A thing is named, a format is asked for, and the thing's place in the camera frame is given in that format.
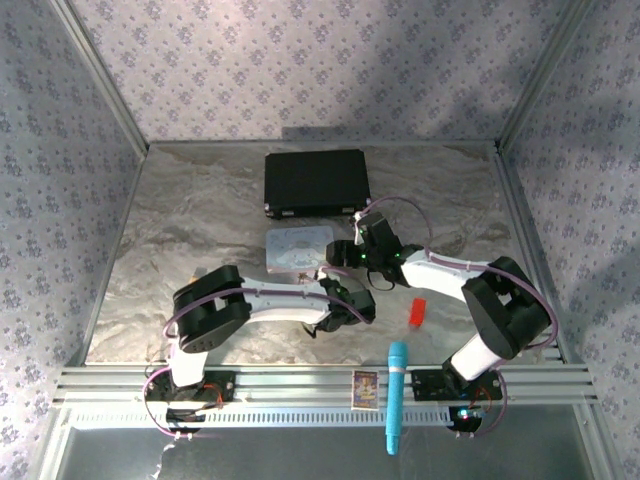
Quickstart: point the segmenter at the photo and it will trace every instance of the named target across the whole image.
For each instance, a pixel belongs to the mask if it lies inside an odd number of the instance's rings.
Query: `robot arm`
[[[329,245],[329,264],[367,268],[389,282],[434,290],[467,303],[478,333],[443,364],[451,390],[464,390],[487,370],[514,358],[551,323],[530,292],[499,274],[531,286],[511,258],[492,263],[456,260],[419,245],[402,245],[380,213],[355,218],[355,240]]]
[[[247,323],[301,322],[315,336],[375,318],[368,290],[349,292],[329,278],[307,285],[258,282],[241,278],[231,265],[178,290],[173,302],[178,332],[169,365],[177,387],[200,382],[208,352]]]

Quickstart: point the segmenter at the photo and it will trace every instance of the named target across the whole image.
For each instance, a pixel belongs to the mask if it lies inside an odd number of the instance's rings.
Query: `patterned wallpaper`
[[[566,0],[75,0],[148,142],[493,139]]]
[[[47,2],[0,18],[0,478],[23,478],[137,160]]]
[[[640,7],[600,2],[510,160],[628,478],[640,478]]]

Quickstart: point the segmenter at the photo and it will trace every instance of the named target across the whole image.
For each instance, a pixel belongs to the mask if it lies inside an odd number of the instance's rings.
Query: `floor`
[[[102,304],[87,361],[149,362],[166,353],[162,325],[172,294],[198,267],[236,264],[241,275],[270,280],[265,268],[269,229],[329,225],[349,238],[347,218],[276,222],[263,212],[263,158],[282,146],[152,146]],[[443,146],[363,147],[372,195],[411,197],[429,206],[432,246],[471,260],[515,254],[507,215],[484,154]],[[402,204],[383,207],[404,242],[426,238],[423,220]],[[419,331],[408,328],[413,298],[429,302]],[[374,292],[373,325],[342,327],[312,340],[285,322],[247,325],[210,354],[211,363],[384,363],[390,342],[405,340],[414,363],[440,363],[474,327],[464,304],[440,294],[397,287]]]

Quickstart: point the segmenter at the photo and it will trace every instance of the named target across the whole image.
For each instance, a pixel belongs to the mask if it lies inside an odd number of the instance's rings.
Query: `blue marker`
[[[394,342],[389,347],[389,392],[387,398],[387,452],[396,455],[402,434],[402,401],[404,399],[404,374],[409,363],[409,349],[404,342]]]

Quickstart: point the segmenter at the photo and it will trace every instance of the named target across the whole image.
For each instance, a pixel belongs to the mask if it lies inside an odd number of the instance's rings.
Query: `card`
[[[354,370],[351,409],[378,410],[378,372]]]

